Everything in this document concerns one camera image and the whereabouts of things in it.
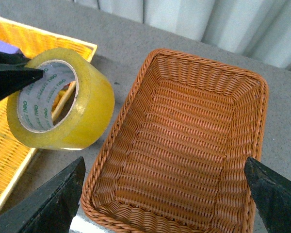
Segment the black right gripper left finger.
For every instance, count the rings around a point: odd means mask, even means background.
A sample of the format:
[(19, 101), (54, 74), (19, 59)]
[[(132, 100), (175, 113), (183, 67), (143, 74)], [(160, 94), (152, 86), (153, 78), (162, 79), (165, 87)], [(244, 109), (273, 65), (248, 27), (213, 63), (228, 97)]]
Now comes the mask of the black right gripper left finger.
[(80, 205), (84, 176), (84, 158), (79, 157), (0, 215), (0, 233), (69, 232)]

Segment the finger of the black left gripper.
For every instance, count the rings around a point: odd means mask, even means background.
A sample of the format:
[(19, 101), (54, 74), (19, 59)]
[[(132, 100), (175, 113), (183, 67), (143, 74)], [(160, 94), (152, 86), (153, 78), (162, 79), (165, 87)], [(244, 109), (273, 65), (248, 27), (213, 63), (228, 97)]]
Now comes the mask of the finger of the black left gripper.
[(8, 54), (0, 51), (0, 64), (22, 65), (28, 63), (29, 61), (30, 59), (22, 54)]
[(40, 69), (0, 64), (0, 101), (43, 76), (44, 71)]

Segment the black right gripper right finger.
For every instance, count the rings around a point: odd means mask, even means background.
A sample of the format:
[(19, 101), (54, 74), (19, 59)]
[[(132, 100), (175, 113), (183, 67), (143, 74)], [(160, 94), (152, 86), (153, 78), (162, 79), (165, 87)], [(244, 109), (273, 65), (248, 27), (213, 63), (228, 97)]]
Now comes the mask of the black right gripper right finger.
[(291, 233), (291, 181), (252, 157), (244, 172), (267, 232)]

